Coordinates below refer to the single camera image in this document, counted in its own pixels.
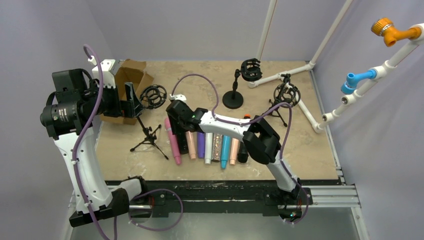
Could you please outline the black tripod microphone stand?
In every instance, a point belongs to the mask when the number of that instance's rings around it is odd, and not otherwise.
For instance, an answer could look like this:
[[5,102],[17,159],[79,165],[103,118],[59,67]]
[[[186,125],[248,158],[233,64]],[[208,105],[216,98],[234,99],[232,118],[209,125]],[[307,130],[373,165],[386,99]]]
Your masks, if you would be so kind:
[[142,128],[144,139],[129,150],[131,153],[135,152],[136,149],[142,145],[148,145],[153,146],[159,150],[163,157],[166,160],[169,160],[169,157],[156,143],[158,140],[158,131],[162,129],[162,124],[156,121],[156,128],[152,128],[143,122],[143,120],[147,120],[148,123],[153,124],[154,120],[156,119],[155,114],[158,113],[156,109],[159,109],[166,102],[166,100],[167,90],[160,84],[149,85],[141,92],[139,97],[139,101],[141,103],[141,112],[136,116],[136,119]]

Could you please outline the beige microphone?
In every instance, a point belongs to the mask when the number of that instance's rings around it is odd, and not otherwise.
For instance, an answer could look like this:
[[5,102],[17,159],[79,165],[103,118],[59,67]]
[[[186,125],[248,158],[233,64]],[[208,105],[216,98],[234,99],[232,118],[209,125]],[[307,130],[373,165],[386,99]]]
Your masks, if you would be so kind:
[[195,143],[194,134],[190,131],[187,131],[185,133],[185,136],[187,140],[189,158],[191,160],[195,160],[197,158],[197,153],[196,153],[196,143]]
[[240,147],[240,141],[236,138],[231,139],[230,154],[229,154],[229,164],[234,166],[237,162],[238,151]]

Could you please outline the white toy microphone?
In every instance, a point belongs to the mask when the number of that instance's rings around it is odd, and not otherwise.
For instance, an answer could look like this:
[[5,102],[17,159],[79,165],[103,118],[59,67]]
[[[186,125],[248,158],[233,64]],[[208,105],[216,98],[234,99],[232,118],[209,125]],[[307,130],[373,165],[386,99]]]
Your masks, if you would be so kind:
[[209,165],[212,162],[212,153],[213,153],[213,133],[205,134],[205,154],[204,154],[204,163]]

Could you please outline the black round-base microphone stand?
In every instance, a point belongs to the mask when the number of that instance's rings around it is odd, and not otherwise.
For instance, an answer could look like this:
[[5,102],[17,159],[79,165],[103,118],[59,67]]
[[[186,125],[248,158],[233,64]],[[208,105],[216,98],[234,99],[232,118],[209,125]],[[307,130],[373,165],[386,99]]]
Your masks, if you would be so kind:
[[244,96],[241,92],[241,81],[253,83],[263,76],[261,61],[257,58],[244,60],[240,67],[234,71],[232,89],[222,96],[223,105],[231,110],[238,109],[244,104]]

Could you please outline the purple toy microphone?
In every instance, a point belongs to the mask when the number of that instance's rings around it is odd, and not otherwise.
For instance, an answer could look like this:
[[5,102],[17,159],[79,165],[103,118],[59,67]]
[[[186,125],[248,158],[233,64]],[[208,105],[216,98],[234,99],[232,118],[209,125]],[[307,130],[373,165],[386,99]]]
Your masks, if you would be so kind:
[[206,137],[202,132],[197,133],[197,155],[198,158],[203,159],[205,157],[206,149]]

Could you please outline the silver rhinestone microphone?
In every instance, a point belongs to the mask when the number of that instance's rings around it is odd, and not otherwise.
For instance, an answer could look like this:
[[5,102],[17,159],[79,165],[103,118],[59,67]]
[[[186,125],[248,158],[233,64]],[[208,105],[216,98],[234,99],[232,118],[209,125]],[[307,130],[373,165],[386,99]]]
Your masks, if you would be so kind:
[[222,151],[223,135],[214,133],[212,140],[212,159],[214,163],[221,161],[221,151]]

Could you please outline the brown cardboard box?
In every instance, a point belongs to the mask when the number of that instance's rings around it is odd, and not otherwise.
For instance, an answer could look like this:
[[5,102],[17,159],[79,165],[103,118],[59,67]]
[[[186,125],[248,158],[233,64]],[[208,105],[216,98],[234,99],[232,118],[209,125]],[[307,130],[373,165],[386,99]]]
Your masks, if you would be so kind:
[[100,119],[103,122],[135,125],[145,107],[140,97],[154,78],[146,72],[147,62],[126,59],[119,63],[114,59],[101,62],[103,81]]

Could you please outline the pink toy microphone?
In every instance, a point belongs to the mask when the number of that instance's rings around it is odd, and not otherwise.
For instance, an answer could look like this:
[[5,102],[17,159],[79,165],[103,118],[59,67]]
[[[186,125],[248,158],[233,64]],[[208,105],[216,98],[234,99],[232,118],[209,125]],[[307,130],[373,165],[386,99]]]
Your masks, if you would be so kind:
[[182,163],[182,158],[181,158],[177,138],[173,134],[171,122],[170,122],[168,117],[164,120],[164,125],[165,125],[165,129],[166,129],[166,132],[167,132],[167,135],[168,135],[169,144],[170,144],[170,147],[171,147],[173,158],[175,160],[175,163],[179,166]]

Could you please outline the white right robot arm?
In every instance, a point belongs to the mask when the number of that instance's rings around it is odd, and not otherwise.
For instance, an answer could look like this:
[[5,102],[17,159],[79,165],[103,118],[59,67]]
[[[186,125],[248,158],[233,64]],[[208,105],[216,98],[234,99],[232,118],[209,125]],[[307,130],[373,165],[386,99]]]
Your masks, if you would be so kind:
[[294,193],[302,188],[299,178],[284,160],[289,133],[281,139],[264,115],[254,119],[222,116],[205,108],[191,110],[177,99],[171,101],[166,113],[171,125],[183,132],[221,134],[243,142],[249,156],[268,168],[281,191]]

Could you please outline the teal toy microphone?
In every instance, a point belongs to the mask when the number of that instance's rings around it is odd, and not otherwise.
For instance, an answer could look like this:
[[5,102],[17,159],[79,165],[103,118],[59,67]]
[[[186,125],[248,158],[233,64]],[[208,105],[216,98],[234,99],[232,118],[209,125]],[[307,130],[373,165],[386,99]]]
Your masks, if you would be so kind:
[[225,169],[227,167],[227,163],[229,161],[229,156],[230,156],[230,148],[231,148],[231,138],[227,135],[223,135],[222,145],[221,145],[221,155],[220,155],[221,169]]

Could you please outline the plain black microphone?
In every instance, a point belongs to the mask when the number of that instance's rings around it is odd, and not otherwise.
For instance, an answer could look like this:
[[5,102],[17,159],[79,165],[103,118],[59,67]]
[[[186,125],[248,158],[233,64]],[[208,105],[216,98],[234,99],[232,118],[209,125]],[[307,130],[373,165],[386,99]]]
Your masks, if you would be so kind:
[[241,141],[239,143],[239,148],[238,148],[238,152],[237,152],[237,161],[241,164],[244,164],[248,161],[249,158],[249,153],[247,151],[247,148],[245,146],[245,144]]

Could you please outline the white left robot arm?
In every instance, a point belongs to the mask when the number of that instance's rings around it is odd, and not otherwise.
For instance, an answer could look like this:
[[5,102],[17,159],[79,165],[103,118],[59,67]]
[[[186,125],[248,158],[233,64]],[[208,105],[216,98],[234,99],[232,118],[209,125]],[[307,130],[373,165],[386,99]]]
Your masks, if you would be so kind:
[[128,213],[131,200],[146,186],[141,176],[125,179],[114,189],[104,180],[92,121],[109,109],[111,98],[104,94],[106,87],[82,68],[51,76],[55,91],[46,101],[40,122],[60,151],[74,188],[76,206],[70,225],[79,227]]

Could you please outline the black glitter microphone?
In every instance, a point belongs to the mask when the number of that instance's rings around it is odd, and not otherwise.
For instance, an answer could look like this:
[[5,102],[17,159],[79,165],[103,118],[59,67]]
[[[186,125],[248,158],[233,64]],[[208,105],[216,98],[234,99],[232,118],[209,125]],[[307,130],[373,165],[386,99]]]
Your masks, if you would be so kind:
[[177,139],[178,149],[181,155],[189,153],[188,141],[185,133],[178,133],[175,135]]

